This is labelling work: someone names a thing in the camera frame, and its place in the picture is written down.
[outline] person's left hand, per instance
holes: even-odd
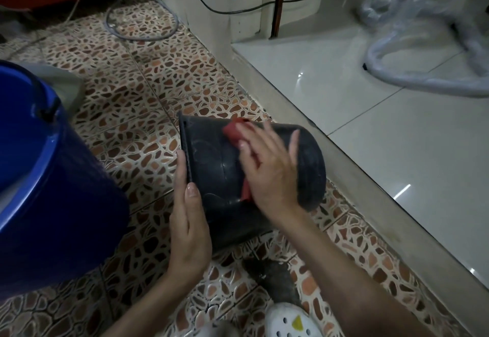
[[[185,153],[178,151],[174,181],[174,207],[170,216],[171,255],[168,275],[190,288],[202,279],[212,256],[209,225],[195,185],[187,184]]]

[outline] black bucket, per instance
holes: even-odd
[[[193,181],[202,195],[214,252],[273,229],[254,203],[240,200],[245,174],[239,150],[223,133],[223,127],[230,121],[179,114],[181,146],[187,155],[187,181]],[[301,126],[273,123],[272,127],[285,145],[289,144],[292,132],[300,129],[298,202],[307,211],[316,209],[326,189],[321,149]]]

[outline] glossy white floor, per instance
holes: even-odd
[[[351,13],[361,1],[323,0],[316,15],[281,27],[279,38],[233,46],[489,287],[489,99],[371,77],[361,66],[376,36]],[[423,42],[388,54],[389,66],[473,76],[445,28],[419,22],[408,36]]]

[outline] plastic wrap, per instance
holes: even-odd
[[[376,78],[400,87],[415,87],[435,93],[462,96],[489,96],[489,48],[473,20],[452,10],[448,4],[433,0],[365,0],[359,16],[368,26],[394,19],[391,32],[373,43],[366,52],[365,66]],[[479,78],[442,79],[423,72],[397,73],[386,68],[382,56],[388,46],[397,43],[413,19],[436,18],[455,32],[466,49],[468,62]]]

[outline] hand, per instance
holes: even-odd
[[[263,214],[280,226],[286,212],[300,208],[297,203],[299,130],[292,133],[287,150],[269,121],[265,122],[264,130],[255,125],[250,130],[242,124],[236,128],[246,140],[240,141],[240,161],[253,199]],[[261,162],[260,167],[256,167],[253,153]]]
[[[182,150],[178,151],[176,162],[170,234],[169,276],[190,291],[209,266],[212,244],[199,190],[195,183],[187,184],[187,165]]]

